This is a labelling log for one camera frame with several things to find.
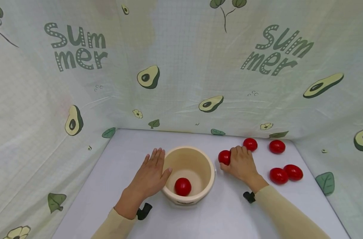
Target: black bracket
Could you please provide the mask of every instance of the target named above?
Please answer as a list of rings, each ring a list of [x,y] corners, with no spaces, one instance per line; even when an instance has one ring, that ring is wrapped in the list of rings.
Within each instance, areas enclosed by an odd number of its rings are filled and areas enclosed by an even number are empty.
[[[139,221],[144,220],[147,217],[147,215],[150,213],[151,209],[152,206],[149,203],[145,203],[143,209],[139,208],[138,212],[136,213],[136,215],[138,216],[138,220]]]
[[[244,198],[250,203],[254,203],[255,202],[255,196],[254,196],[254,192],[249,193],[249,192],[244,192],[244,194],[242,194],[242,196],[244,196]]]

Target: white flower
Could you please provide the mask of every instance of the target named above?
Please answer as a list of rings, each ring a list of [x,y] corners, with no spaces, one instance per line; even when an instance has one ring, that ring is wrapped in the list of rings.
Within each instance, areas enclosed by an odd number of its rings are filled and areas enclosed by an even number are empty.
[[[260,128],[261,128],[262,130],[268,130],[268,129],[272,128],[272,127],[273,127],[273,124],[272,124],[272,123],[263,123],[263,124],[260,126]]]
[[[30,227],[24,226],[24,227],[17,227],[13,230],[11,230],[4,239],[25,239],[30,232]]]
[[[136,118],[139,118],[139,119],[143,118],[143,114],[139,110],[137,110],[137,109],[133,110],[133,113]]]

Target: wrist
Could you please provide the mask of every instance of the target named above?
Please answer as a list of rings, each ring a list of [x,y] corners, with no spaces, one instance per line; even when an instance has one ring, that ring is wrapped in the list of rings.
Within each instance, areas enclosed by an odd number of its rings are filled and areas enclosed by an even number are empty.
[[[122,217],[132,220],[136,217],[136,213],[143,201],[144,197],[139,192],[128,187],[123,190],[118,203],[114,206],[114,210]]]
[[[257,174],[252,176],[251,178],[244,181],[244,183],[251,189],[254,194],[263,189],[266,186],[269,186],[268,182],[260,175]]]

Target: fabric backdrop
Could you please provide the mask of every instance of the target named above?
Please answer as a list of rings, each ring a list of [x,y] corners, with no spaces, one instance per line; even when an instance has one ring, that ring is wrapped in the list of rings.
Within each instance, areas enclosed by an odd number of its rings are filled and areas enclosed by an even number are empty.
[[[50,238],[117,128],[291,139],[363,238],[363,0],[0,0],[0,239]]]

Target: tomato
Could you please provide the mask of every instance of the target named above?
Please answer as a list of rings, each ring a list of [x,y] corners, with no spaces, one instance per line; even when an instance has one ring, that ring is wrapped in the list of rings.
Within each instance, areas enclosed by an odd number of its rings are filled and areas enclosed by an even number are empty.
[[[289,181],[289,176],[282,168],[273,168],[269,172],[270,180],[275,184],[285,184]]]
[[[247,150],[250,150],[252,152],[258,147],[257,141],[255,141],[255,139],[253,138],[245,139],[242,145],[245,146]]]
[[[225,165],[230,164],[230,151],[229,150],[223,150],[218,154],[218,161],[220,163],[223,163]]]
[[[292,181],[299,181],[303,178],[303,172],[298,166],[288,164],[283,169]]]
[[[275,153],[275,154],[283,153],[285,151],[285,148],[286,148],[286,146],[281,140],[273,140],[269,144],[270,152]]]
[[[191,182],[186,178],[179,178],[175,183],[175,192],[179,196],[186,197],[192,190]]]

